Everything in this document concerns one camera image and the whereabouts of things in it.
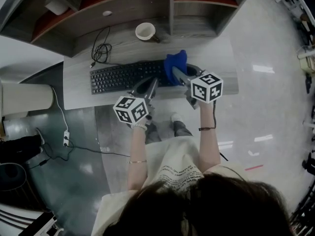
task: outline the power plug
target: power plug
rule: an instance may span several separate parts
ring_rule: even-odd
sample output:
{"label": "power plug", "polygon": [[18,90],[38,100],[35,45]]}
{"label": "power plug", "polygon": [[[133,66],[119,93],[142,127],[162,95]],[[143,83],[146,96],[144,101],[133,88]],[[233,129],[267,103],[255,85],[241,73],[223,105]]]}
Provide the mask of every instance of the power plug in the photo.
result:
{"label": "power plug", "polygon": [[70,132],[65,131],[63,134],[63,146],[65,147],[69,146],[69,139],[70,139]]}

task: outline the green floor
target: green floor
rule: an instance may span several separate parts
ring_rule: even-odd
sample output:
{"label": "green floor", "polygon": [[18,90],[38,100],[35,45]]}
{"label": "green floor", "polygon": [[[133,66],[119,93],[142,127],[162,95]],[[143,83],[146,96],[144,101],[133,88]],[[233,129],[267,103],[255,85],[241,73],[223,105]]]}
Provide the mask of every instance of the green floor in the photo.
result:
{"label": "green floor", "polygon": [[[63,108],[62,65],[39,74],[27,83],[52,85]],[[99,150],[94,108],[65,111],[65,117],[70,139],[75,145]],[[5,121],[4,126],[10,140],[30,136],[38,127],[54,151],[51,152],[46,145],[47,152],[52,157],[59,155],[66,158],[69,151],[63,147],[66,127],[56,101],[48,110],[30,112],[26,118]],[[30,160],[29,167],[47,158],[42,153]],[[55,213],[58,224],[65,228],[63,235],[90,235],[101,197],[109,193],[101,155],[75,149],[68,161],[50,160],[32,169],[31,175],[44,203]]]}

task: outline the white t-shirt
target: white t-shirt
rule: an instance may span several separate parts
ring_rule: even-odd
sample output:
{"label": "white t-shirt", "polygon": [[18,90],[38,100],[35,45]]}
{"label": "white t-shirt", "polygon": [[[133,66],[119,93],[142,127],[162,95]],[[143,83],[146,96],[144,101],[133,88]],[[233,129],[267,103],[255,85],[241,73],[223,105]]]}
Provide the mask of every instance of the white t-shirt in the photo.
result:
{"label": "white t-shirt", "polygon": [[[199,150],[194,137],[174,137],[163,142],[146,145],[148,178],[143,187],[159,180],[175,191],[185,191],[204,173],[217,173],[226,177],[245,177],[245,171],[231,163],[216,165],[202,173],[198,165]],[[93,226],[92,236],[103,235],[105,229],[118,221],[129,198],[137,191],[107,194],[102,201]]]}

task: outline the black keyboard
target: black keyboard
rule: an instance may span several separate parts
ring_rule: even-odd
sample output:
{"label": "black keyboard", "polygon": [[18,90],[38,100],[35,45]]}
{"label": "black keyboard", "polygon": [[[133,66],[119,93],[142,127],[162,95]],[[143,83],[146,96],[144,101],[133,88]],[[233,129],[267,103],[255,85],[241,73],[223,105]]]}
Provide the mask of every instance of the black keyboard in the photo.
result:
{"label": "black keyboard", "polygon": [[152,76],[158,78],[159,87],[172,86],[163,60],[141,61],[90,72],[92,94],[129,90],[142,79]]}

